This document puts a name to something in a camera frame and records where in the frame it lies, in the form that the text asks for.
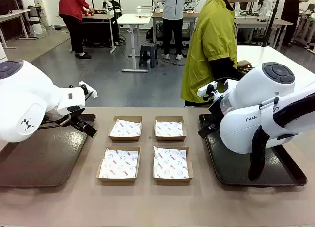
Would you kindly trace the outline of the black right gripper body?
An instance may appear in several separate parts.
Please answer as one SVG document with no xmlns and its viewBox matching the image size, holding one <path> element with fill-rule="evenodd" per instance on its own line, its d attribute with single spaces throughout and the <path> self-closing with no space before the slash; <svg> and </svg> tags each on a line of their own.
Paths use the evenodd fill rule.
<svg viewBox="0 0 315 227">
<path fill-rule="evenodd" d="M 211 115 L 214 117 L 213 122 L 216 126 L 219 126 L 222 119 L 223 119 L 223 113 L 221 110 L 221 106 L 220 105 L 211 105 L 209 107 L 209 111 L 211 113 Z"/>
</svg>

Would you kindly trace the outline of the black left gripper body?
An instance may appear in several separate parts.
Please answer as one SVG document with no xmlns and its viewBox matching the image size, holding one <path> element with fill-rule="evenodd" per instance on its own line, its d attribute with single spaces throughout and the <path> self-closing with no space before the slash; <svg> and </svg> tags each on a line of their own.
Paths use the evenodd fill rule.
<svg viewBox="0 0 315 227">
<path fill-rule="evenodd" d="M 76 121 L 84 121 L 84 120 L 82 120 L 79 115 L 72 114 L 68 125 L 73 127 L 73 123 Z"/>
</svg>

